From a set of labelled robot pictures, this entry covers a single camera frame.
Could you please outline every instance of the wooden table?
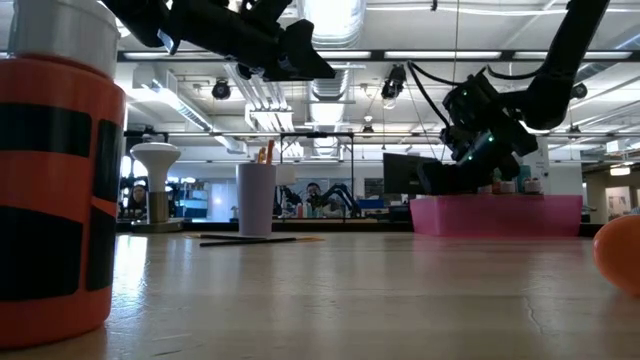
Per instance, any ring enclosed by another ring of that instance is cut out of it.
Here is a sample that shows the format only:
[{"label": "wooden table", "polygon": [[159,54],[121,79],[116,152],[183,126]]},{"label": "wooden table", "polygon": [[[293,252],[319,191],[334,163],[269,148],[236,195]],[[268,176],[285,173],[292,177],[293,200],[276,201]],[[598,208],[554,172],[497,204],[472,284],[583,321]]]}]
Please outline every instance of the wooden table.
[{"label": "wooden table", "polygon": [[120,236],[105,327],[0,358],[640,358],[640,300],[599,275],[590,241],[325,238]]}]

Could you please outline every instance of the poster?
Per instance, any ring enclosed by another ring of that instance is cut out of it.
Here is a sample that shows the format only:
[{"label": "poster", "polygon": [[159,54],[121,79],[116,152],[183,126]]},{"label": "poster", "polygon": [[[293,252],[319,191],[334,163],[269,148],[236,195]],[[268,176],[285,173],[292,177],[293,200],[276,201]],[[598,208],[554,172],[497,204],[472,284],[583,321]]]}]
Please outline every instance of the poster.
[{"label": "poster", "polygon": [[609,221],[631,213],[631,190],[628,186],[607,188],[606,194]]}]

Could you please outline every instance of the white cylinder lid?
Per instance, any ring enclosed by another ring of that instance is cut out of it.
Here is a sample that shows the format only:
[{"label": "white cylinder lid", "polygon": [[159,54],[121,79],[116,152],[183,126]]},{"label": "white cylinder lid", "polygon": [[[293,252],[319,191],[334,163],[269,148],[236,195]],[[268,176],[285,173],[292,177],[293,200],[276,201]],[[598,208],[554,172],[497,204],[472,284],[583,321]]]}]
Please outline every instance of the white cylinder lid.
[{"label": "white cylinder lid", "polygon": [[115,16],[93,0],[15,0],[9,55],[67,58],[115,75],[120,32]]}]

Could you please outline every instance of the monitor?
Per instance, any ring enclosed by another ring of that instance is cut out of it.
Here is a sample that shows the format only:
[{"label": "monitor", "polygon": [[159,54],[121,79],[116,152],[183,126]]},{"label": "monitor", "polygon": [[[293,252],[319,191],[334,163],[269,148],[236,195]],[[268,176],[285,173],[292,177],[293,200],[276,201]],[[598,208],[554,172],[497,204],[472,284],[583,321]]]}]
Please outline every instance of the monitor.
[{"label": "monitor", "polygon": [[418,177],[418,166],[437,162],[413,155],[383,154],[385,194],[426,194]]}]

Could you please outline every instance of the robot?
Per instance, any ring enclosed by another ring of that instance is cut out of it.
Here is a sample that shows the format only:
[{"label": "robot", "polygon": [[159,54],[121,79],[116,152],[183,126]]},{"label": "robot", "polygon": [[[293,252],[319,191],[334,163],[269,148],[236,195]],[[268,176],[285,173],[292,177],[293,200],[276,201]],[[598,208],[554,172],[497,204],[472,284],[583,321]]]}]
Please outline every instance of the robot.
[{"label": "robot", "polygon": [[238,63],[244,79],[333,79],[335,71],[311,45],[313,24],[299,20],[286,30],[277,20],[292,0],[244,0],[239,13],[228,0],[103,0],[143,45],[175,54],[186,40]]},{"label": "robot", "polygon": [[[335,71],[312,48],[312,23],[300,20],[286,30],[278,25],[278,17],[290,3],[245,0],[235,13],[225,8],[228,0],[176,0],[171,9],[164,0],[104,1],[148,47],[165,46],[174,54],[181,40],[187,40],[237,61],[238,72],[245,79],[253,75],[266,81],[333,78]],[[512,153],[525,156],[538,149],[535,136],[520,121],[532,129],[551,130],[564,121],[572,98],[586,96],[584,86],[574,87],[575,76],[608,5],[609,0],[571,0],[544,63],[531,74],[507,76],[487,67],[467,81],[455,83],[408,64],[420,92],[445,123],[440,138],[456,161],[454,165],[440,161],[420,164],[417,172],[427,194],[473,191],[490,184],[496,168],[504,177],[518,175]],[[426,93],[416,71],[456,86],[443,103],[452,124]],[[501,94],[485,71],[500,79],[533,81],[524,91]]]},{"label": "robot", "polygon": [[[551,130],[564,121],[572,98],[586,96],[583,85],[574,87],[575,76],[608,5],[609,0],[571,0],[544,63],[531,74],[507,76],[487,67],[469,76],[467,81],[455,83],[408,64],[420,92],[445,123],[440,139],[451,149],[456,161],[454,165],[443,165],[438,160],[419,165],[417,172],[427,194],[474,191],[491,183],[495,168],[507,178],[519,174],[512,153],[525,156],[538,150],[535,136],[529,134],[520,121],[532,129]],[[485,70],[499,79],[533,80],[524,91],[501,94],[484,75]],[[443,102],[452,124],[426,93],[416,71],[456,86]]]}]

